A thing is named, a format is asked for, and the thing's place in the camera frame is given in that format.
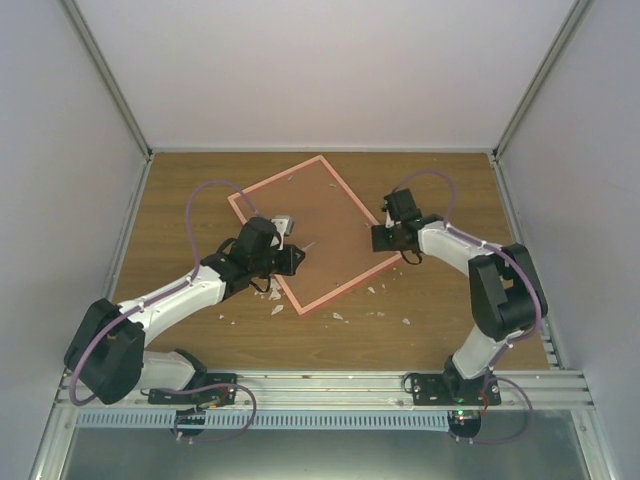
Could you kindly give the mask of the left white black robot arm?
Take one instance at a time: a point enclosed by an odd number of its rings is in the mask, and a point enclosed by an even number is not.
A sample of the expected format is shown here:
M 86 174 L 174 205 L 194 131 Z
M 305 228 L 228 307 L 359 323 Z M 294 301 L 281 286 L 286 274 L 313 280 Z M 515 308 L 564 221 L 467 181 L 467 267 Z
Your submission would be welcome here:
M 69 398 L 76 406 L 79 385 L 90 399 L 115 404 L 135 390 L 160 396 L 163 402 L 206 402 L 212 375 L 193 355 L 176 349 L 148 351 L 161 333 L 190 315 L 256 288 L 272 276 L 292 276 L 305 259 L 285 239 L 294 228 L 290 216 L 250 218 L 235 238 L 215 253 L 198 259 L 194 269 L 147 295 L 115 304 L 106 298 L 93 302 L 67 349 L 64 364 L 72 373 Z

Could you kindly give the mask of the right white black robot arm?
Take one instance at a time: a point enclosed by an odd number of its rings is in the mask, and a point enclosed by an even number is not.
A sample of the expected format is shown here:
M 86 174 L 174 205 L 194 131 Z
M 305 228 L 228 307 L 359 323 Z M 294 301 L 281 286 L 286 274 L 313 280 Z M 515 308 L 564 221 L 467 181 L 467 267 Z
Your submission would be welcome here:
M 476 404 L 489 374 L 513 345 L 534 335 L 548 303 L 528 249 L 519 243 L 500 246 L 480 240 L 443 217 L 425 216 L 408 189 L 386 195 L 383 224 L 371 228 L 375 252 L 413 253 L 437 258 L 469 281 L 474 326 L 463 345 L 449 356 L 443 372 L 415 376 L 414 401 Z

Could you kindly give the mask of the pink photo frame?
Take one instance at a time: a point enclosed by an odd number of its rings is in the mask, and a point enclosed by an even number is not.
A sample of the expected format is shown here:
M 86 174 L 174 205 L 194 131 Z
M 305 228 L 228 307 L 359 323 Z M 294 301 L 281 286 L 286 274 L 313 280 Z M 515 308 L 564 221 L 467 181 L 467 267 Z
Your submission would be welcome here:
M 398 253 L 375 253 L 371 227 L 380 220 L 322 155 L 293 164 L 259 156 L 235 180 L 264 216 L 289 215 L 286 241 L 317 242 L 291 277 L 278 276 L 294 311 L 307 315 L 396 266 Z

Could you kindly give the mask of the clear handle screwdriver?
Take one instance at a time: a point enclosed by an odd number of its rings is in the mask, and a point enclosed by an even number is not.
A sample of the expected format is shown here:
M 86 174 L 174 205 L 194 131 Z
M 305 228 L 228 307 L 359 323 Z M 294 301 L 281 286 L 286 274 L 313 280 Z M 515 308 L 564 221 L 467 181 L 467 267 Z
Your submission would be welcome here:
M 310 244 L 308 244 L 308 245 L 304 246 L 304 247 L 302 248 L 302 251 L 304 251 L 305 253 L 306 253 L 306 252 L 308 252 L 308 251 L 309 251 L 309 250 L 310 250 L 310 249 L 311 249 L 311 248 L 312 248 L 316 243 L 317 243 L 317 242 L 315 242 L 315 241 L 314 241 L 314 242 L 311 242 Z

